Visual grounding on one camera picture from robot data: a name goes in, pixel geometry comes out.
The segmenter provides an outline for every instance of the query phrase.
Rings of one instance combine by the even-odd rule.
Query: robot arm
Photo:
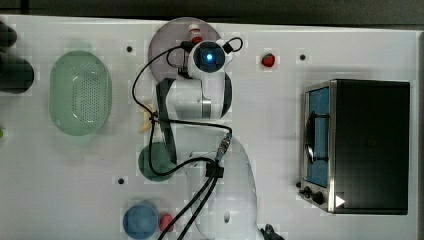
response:
[[[233,59],[233,49],[222,39],[182,45],[190,51],[187,72],[192,79],[176,80],[170,85],[166,94],[169,118],[220,119],[231,105],[231,80],[225,66]]]

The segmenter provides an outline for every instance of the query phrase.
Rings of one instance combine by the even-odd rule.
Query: white table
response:
[[[0,16],[16,29],[10,50],[34,67],[25,94],[0,93],[1,239],[127,239],[122,216],[149,199],[173,216],[188,201],[183,172],[166,183],[148,181],[137,158],[147,135],[137,133],[140,109],[130,87],[146,63],[159,21]],[[248,151],[258,194],[258,224],[272,224],[287,240],[415,239],[418,184],[418,32],[367,29],[213,24],[224,39],[245,46],[230,64],[233,105],[225,119]],[[73,42],[87,42],[108,67],[113,84],[111,115],[84,146],[70,144],[48,113],[49,76]],[[126,52],[130,45],[134,51]],[[266,52],[278,57],[261,68]],[[299,55],[305,54],[305,61]],[[300,93],[333,78],[411,82],[409,213],[406,216],[328,215],[300,199]],[[146,73],[140,98],[153,88]],[[118,177],[127,179],[116,184]],[[181,231],[182,223],[177,230]],[[175,232],[169,239],[175,239]],[[195,227],[187,238],[201,236]]]

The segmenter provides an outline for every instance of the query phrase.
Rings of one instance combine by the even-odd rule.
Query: black cable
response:
[[[179,164],[178,166],[176,166],[175,168],[164,172],[164,173],[160,173],[157,172],[154,168],[153,168],[153,163],[152,163],[152,143],[153,143],[153,133],[154,133],[154,129],[155,129],[155,122],[152,121],[152,130],[150,131],[150,140],[149,140],[149,167],[150,170],[157,176],[163,177],[163,176],[168,176],[169,174],[172,174],[174,172],[176,172],[178,169],[184,167],[185,165],[189,164],[189,163],[193,163],[193,162],[208,162],[208,163],[214,163],[214,161],[212,159],[209,158],[203,158],[203,157],[197,157],[197,158],[192,158],[189,159],[187,161],[184,161],[183,163]]]
[[[171,51],[169,51],[169,52],[168,52],[168,54],[166,54],[166,62],[168,63],[168,65],[169,65],[169,66],[171,66],[171,67],[173,67],[173,68],[178,68],[178,66],[177,66],[176,64],[171,63],[171,62],[169,61],[169,55],[171,55],[171,53],[172,53],[174,50],[176,50],[176,49],[180,49],[180,48],[182,49],[183,47],[178,46],[178,47],[176,47],[176,48],[172,49]]]
[[[200,205],[197,207],[196,211],[193,213],[193,216],[190,218],[186,226],[184,227],[184,230],[181,232],[180,236],[177,240],[181,240],[184,238],[184,235],[187,233],[188,229],[191,227],[191,224],[193,224],[194,220],[196,219],[197,215],[199,215],[200,211],[202,211],[203,206],[208,201],[209,197],[211,196],[213,189],[216,186],[216,182],[218,181],[218,178],[214,178],[211,187],[209,188],[208,192],[205,195],[205,198],[203,198]]]
[[[213,123],[200,123],[200,122],[190,122],[190,121],[182,121],[182,120],[174,120],[169,119],[168,120],[171,123],[178,123],[178,124],[188,124],[188,125],[197,125],[197,126],[208,126],[208,127],[216,127],[216,128],[222,128],[228,130],[230,133],[233,133],[233,129],[224,125],[219,124],[213,124]]]
[[[165,236],[165,234],[169,231],[169,229],[172,227],[172,225],[174,225],[178,221],[178,219],[180,217],[182,217],[184,215],[184,213],[187,212],[187,210],[197,201],[197,199],[200,198],[200,196],[205,191],[205,189],[209,186],[209,184],[211,183],[212,180],[213,180],[213,178],[208,178],[208,180],[205,182],[205,184],[203,184],[202,188],[196,193],[196,195],[193,196],[191,201],[178,213],[177,216],[175,216],[174,219],[172,219],[172,221],[170,223],[168,223],[168,226],[165,228],[165,230],[162,231],[158,240],[161,240]]]
[[[234,41],[234,40],[239,40],[239,41],[240,41],[240,47],[239,47],[239,48],[237,48],[236,50],[233,50],[233,52],[238,52],[238,51],[240,51],[240,49],[243,47],[243,39],[241,39],[241,38],[239,38],[239,37],[233,37],[233,38],[231,38],[230,40],[226,41],[225,43],[227,44],[227,43],[230,43],[230,42],[232,42],[232,41]]]
[[[137,75],[137,77],[135,78],[135,81],[134,81],[134,84],[133,84],[133,87],[132,87],[132,97],[133,97],[133,99],[134,99],[134,101],[138,104],[138,105],[140,105],[141,107],[143,107],[148,113],[150,113],[150,116],[151,117],[153,117],[153,116],[155,116],[155,114],[148,108],[148,107],[146,107],[144,104],[142,104],[141,102],[139,102],[138,100],[137,100],[137,98],[135,97],[135,86],[136,86],[136,84],[137,84],[137,82],[138,82],[138,79],[140,78],[140,75],[144,72],[144,70],[146,70],[146,68],[150,65],[150,64],[152,64],[154,61],[156,61],[156,59],[158,59],[158,58],[160,58],[161,56],[163,56],[165,53],[167,53],[167,52],[169,52],[169,51],[173,51],[174,49],[177,49],[177,48],[180,48],[180,46],[177,46],[177,47],[173,47],[173,48],[170,48],[170,49],[168,49],[168,50],[166,50],[165,52],[162,52],[161,54],[159,54],[159,55],[157,55],[156,57],[154,57],[152,60],[150,60],[142,69],[141,69],[141,71],[138,73],[138,75]]]

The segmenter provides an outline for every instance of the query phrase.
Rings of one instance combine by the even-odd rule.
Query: light blue bowl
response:
[[[130,208],[122,221],[125,232],[134,239],[146,239],[155,233],[159,215],[153,204],[142,202]]]

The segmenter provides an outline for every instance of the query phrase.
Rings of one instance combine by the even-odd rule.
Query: green bowl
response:
[[[52,121],[72,136],[94,133],[109,116],[111,88],[107,68],[96,56],[86,51],[63,55],[50,74]]]

